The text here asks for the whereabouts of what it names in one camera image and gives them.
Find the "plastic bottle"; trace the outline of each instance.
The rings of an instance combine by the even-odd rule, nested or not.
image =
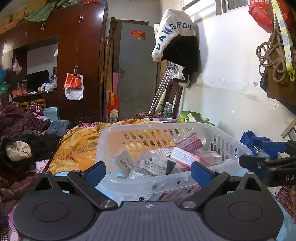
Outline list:
[[[254,145],[253,147],[257,153],[257,156],[270,158],[270,156],[267,154],[267,152],[264,151],[260,146]]]
[[[167,110],[168,110],[168,102],[166,103],[166,105],[165,105],[165,109],[164,109],[164,111],[163,111],[163,117],[164,118],[166,118],[166,115],[167,115]]]
[[[172,118],[172,112],[173,112],[172,104],[169,104],[169,105],[168,105],[168,109],[167,109],[167,115],[166,115],[166,118]]]

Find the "orange plastic bag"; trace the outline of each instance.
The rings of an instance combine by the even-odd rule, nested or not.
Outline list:
[[[81,90],[81,78],[79,74],[67,73],[64,90],[67,89]]]
[[[284,0],[277,0],[281,8],[284,20],[290,33],[295,30],[295,21],[293,13]],[[273,24],[271,22],[271,13],[269,9],[269,0],[251,0],[249,14],[255,19],[260,27],[266,32],[272,33]]]

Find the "rope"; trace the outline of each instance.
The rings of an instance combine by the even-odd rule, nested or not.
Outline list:
[[[296,69],[296,51],[292,46],[291,47],[291,54],[292,54],[292,66],[293,69]],[[268,42],[262,43],[260,46],[258,46],[256,50],[257,57],[259,58],[260,64],[259,64],[259,73],[261,76],[267,75],[268,68],[273,67],[272,77],[275,82],[282,82],[286,75],[287,75],[287,69],[286,69],[286,57],[285,52],[283,50],[284,44],[282,43],[282,37],[280,31],[274,31],[272,35],[269,38]],[[271,55],[274,52],[277,52],[278,58],[275,60],[271,59]],[[260,67],[265,67],[264,72],[262,73],[260,70]]]

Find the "yellow blanket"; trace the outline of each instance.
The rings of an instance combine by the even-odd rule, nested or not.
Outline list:
[[[48,170],[69,172],[73,170],[84,171],[94,164],[96,148],[101,131],[107,127],[126,124],[151,123],[144,119],[122,120],[114,124],[101,123],[94,127],[74,127],[64,135],[61,145],[56,152]]]

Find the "blue gripper pad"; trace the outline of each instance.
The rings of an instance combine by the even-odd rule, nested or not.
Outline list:
[[[191,176],[203,188],[216,177],[216,174],[199,162],[194,162],[191,164]]]
[[[106,175],[105,163],[99,162],[84,171],[84,179],[94,188],[103,180]]]

